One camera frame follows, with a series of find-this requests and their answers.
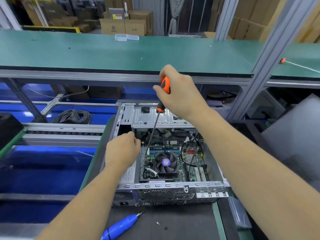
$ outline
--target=metal latch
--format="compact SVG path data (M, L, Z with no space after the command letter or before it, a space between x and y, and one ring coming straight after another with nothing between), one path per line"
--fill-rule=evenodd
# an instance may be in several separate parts
M189 185L183 186L184 192L188 193L189 192Z

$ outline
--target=person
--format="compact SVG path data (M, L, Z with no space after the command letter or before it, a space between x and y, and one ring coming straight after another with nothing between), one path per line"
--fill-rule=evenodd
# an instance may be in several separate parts
M192 78L166 65L171 94L155 85L162 103L198 129L232 190L270 239L320 239L320 194L210 109ZM133 132L106 146L106 166L37 237L100 239L119 179L140 152Z

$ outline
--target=hexagonal mesh vent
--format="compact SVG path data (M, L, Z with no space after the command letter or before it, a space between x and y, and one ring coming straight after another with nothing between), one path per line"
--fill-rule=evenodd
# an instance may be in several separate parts
M172 192L165 189L151 189L141 194L141 200L171 200Z
M301 155L291 155L290 157L284 159L282 163L309 184L313 181L319 180L312 167L308 165L306 160Z
M127 200L133 200L134 195L129 192L116 192L114 194L114 201L127 201Z

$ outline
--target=hand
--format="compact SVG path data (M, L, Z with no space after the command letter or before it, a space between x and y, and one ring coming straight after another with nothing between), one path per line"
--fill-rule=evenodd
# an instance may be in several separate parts
M130 131L109 141L106 145L106 169L120 170L123 175L140 153L141 141Z
M160 83L167 76L170 80L171 93L167 94L160 86L154 85L158 98L164 106L176 116L192 123L192 119L208 108L191 76L182 75L171 65L166 65L160 72Z

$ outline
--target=blue tool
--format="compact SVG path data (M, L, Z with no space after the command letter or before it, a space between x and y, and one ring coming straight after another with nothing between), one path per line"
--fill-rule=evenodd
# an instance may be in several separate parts
M110 226L107 230L104 231L100 240L114 240L123 234L126 230L134 225L138 217L141 216L145 211L138 213L136 215L130 215L124 218L121 221L118 221L116 224Z

